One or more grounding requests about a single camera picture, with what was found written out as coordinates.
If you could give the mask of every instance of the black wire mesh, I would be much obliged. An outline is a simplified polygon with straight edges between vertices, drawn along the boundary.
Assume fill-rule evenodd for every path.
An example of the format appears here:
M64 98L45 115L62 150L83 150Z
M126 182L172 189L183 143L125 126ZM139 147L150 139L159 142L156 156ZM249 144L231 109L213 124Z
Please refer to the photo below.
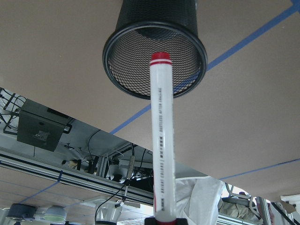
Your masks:
M149 99L151 56L156 52L168 52L173 64L173 93L177 97L192 90L202 80L206 69L206 52L195 35L195 0L160 0L158 6L153 2L123 2L117 29L105 45L105 70L121 90ZM160 21L144 20L154 18Z

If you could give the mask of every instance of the metal rail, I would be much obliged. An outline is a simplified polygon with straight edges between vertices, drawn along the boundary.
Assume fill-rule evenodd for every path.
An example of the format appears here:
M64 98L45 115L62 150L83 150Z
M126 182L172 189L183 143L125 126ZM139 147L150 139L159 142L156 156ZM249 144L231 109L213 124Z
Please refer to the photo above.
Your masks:
M0 147L0 166L50 180L57 180L62 170L61 183L93 190L106 195L115 194L123 186L108 179L52 164L2 147ZM122 189L116 196L122 198L124 192L125 189ZM134 187L128 188L127 199L142 204L153 204L153 194L151 192Z

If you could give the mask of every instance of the red cap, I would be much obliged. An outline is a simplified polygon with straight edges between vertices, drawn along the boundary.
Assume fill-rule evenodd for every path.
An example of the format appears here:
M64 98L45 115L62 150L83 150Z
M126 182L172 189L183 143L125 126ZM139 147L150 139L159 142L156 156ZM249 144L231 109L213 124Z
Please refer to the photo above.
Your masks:
M170 54L167 52L156 52L152 54L151 60L161 60L161 59L170 60L171 59Z

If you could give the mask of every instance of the white tube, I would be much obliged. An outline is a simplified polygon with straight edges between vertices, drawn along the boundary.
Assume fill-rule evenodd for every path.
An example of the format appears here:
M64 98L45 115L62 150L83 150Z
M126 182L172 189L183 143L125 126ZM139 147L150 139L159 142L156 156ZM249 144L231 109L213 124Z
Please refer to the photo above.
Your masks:
M165 52L150 62L154 171L154 216L161 225L176 223L173 140L172 62Z

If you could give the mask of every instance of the white fabric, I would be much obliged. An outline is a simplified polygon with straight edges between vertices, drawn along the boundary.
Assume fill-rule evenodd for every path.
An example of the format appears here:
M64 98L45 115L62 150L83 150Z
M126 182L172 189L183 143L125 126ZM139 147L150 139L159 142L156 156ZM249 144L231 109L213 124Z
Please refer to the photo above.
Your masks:
M210 176L176 179L177 218L188 225L215 225L223 185Z
M246 206L234 203L223 202L220 200L221 205L219 207L219 212L229 215L231 217L244 219L246 221L258 222L258 218L255 214Z

